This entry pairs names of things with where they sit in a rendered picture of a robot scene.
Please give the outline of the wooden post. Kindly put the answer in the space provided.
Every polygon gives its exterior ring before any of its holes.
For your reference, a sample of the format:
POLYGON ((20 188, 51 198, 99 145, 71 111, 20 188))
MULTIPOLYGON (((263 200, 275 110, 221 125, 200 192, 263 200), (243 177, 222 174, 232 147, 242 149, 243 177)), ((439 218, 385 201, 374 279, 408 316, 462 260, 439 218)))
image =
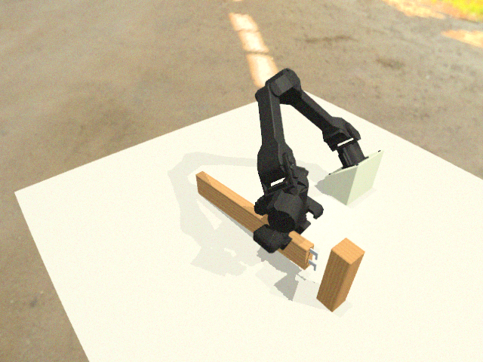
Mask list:
POLYGON ((348 238, 331 248, 316 297, 331 312, 346 301, 364 254, 348 238))

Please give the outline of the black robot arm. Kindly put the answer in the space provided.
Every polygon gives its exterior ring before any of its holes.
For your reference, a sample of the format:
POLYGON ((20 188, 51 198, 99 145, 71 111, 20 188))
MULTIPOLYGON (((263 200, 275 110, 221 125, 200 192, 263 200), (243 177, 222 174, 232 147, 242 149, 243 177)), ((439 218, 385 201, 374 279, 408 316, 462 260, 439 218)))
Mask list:
POLYGON ((285 141, 281 105, 290 105, 322 131, 331 151, 337 150, 342 169, 352 167, 365 157, 358 140, 359 132, 342 117, 331 116, 301 89, 296 72, 284 68, 255 93, 260 116, 262 145, 257 153, 257 172, 264 195, 257 199, 254 212, 268 215, 277 232, 295 230, 309 192, 309 171, 297 166, 293 149, 285 141), (339 144, 352 139, 338 146, 339 144), (284 178, 284 179, 283 179, 284 178), (271 186, 271 183, 283 179, 271 186))

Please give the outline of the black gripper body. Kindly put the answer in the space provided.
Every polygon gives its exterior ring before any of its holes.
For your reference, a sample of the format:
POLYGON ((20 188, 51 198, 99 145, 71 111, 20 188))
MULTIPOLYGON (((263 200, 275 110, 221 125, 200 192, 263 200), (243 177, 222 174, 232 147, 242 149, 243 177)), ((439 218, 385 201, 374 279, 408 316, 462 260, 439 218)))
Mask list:
MULTIPOLYGON (((311 213, 313 215, 312 218, 317 220, 320 216, 323 215, 323 212, 323 206, 308 196, 306 205, 301 211, 295 230, 299 228, 303 223, 305 223, 305 221, 307 220, 307 213, 311 213)), ((272 227, 265 224, 258 228, 256 231, 254 231, 253 241, 259 244, 269 253, 274 253, 283 245, 284 241, 288 239, 289 234, 290 233, 277 232, 272 227)))

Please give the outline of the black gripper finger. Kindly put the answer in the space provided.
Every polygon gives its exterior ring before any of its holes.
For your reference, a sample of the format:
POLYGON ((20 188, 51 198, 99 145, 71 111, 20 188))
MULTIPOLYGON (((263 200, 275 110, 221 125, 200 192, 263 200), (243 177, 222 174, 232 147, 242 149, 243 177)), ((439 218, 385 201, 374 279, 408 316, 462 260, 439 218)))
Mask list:
POLYGON ((283 245, 280 247, 282 250, 284 250, 286 248, 286 246, 289 245, 289 243, 292 241, 293 238, 291 237, 288 237, 287 240, 284 241, 283 245))
POLYGON ((305 221, 305 223, 303 223, 299 228, 297 228, 296 230, 294 230, 298 235, 301 235, 308 227, 311 226, 311 222, 309 222, 308 220, 305 221))

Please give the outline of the light brown wooden board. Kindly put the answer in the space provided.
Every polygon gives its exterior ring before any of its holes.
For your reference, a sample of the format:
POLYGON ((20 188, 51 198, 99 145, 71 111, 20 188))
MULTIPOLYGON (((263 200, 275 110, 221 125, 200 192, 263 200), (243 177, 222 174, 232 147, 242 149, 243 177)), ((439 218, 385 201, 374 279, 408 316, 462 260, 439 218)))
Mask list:
MULTIPOLYGON (((201 196, 209 200, 252 233, 265 224, 269 225, 267 214, 264 216, 256 214, 254 212, 254 204, 212 176, 201 171, 195 175, 195 178, 198 193, 201 196)), ((318 261, 318 253, 314 250, 314 243, 302 235, 298 235, 295 231, 290 232, 289 237, 293 238, 289 245, 284 250, 279 248, 277 251, 285 255, 300 268, 305 270, 312 265, 314 266, 313 270, 316 271, 317 263, 315 264, 312 261, 313 255, 315 256, 315 260, 318 261)))

